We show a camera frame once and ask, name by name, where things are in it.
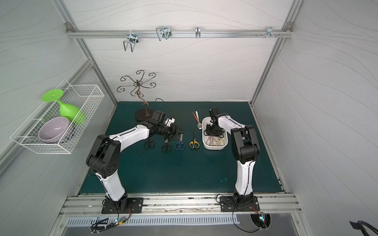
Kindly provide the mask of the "pink kitchen scissors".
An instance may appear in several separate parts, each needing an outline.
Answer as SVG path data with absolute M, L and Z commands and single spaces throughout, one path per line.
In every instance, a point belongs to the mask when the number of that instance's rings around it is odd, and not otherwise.
M 215 137 L 213 136 L 208 136 L 206 142 L 205 142 L 206 145 L 208 146 L 215 146 L 217 144 L 216 140 L 215 140 Z

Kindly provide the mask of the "cream handled scissors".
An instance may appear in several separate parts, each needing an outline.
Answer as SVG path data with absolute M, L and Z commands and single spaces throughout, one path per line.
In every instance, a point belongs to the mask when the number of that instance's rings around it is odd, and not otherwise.
M 214 146 L 217 146 L 217 147 L 224 146 L 225 144 L 224 144 L 224 140 L 223 140 L 223 138 L 215 137 L 215 138 L 214 138 L 213 145 L 214 145 Z

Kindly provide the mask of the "black handled steel scissors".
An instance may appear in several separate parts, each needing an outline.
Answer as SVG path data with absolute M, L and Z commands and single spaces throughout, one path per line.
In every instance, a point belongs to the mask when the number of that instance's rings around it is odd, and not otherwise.
M 161 148 L 161 151 L 162 152 L 170 152 L 170 151 L 172 151 L 172 146 L 170 145 L 170 139 L 169 138 L 166 138 L 165 140 L 164 140 L 164 144 L 163 144 L 163 146 L 162 146 L 162 148 Z

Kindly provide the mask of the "blue handled scissors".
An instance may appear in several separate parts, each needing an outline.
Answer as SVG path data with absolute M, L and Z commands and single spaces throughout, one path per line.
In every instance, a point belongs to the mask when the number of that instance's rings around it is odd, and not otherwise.
M 183 142 L 183 134 L 180 135 L 179 141 L 175 144 L 175 149 L 177 151 L 183 151 L 185 149 L 185 144 Z

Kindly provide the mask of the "small all-black scissors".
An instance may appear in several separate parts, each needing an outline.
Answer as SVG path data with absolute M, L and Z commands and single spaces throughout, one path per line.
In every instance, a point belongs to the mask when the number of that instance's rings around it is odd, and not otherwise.
M 144 148 L 149 149 L 149 148 L 154 148 L 154 147 L 155 147 L 155 143 L 154 143 L 153 138 L 149 137 L 148 139 L 146 139 L 144 143 Z

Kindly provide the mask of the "yellow black handled scissors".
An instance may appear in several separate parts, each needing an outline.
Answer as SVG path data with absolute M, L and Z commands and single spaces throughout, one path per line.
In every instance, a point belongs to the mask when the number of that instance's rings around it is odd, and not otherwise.
M 190 148 L 197 150 L 200 147 L 200 143 L 196 140 L 195 131 L 193 131 L 193 138 L 190 142 Z

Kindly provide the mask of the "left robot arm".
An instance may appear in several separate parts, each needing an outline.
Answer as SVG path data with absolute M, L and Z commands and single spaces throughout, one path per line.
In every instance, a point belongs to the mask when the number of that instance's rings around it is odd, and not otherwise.
M 115 135 L 99 135 L 89 152 L 86 164 L 99 178 L 107 198 L 116 203 L 124 203 L 127 201 L 127 194 L 118 175 L 121 152 L 127 147 L 154 135 L 171 139 L 175 135 L 183 133 L 184 131 L 175 124 L 167 126 L 142 122 Z

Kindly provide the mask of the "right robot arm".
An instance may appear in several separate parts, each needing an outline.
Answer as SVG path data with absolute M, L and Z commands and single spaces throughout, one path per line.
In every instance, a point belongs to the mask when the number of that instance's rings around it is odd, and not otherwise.
M 256 159 L 260 154 L 260 146 L 256 130 L 252 125 L 244 125 L 234 120 L 229 114 L 211 108 L 210 125 L 205 133 L 210 136 L 220 136 L 226 131 L 231 135 L 231 150 L 237 161 L 237 181 L 234 199 L 237 203 L 247 203 L 252 200 L 253 171 Z

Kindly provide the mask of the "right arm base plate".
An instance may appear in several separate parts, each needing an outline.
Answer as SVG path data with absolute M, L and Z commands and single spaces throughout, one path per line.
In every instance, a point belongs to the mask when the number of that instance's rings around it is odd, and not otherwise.
M 246 201 L 241 201 L 236 196 L 220 196 L 217 198 L 221 212 L 258 212 L 259 202 L 256 196 Z

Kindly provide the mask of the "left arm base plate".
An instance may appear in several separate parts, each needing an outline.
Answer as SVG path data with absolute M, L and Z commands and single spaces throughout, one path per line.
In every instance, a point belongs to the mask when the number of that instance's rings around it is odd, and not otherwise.
M 102 202 L 102 214 L 117 214 L 117 213 L 141 213 L 143 207 L 143 198 L 122 198 L 118 202 L 111 200 L 108 197 Z

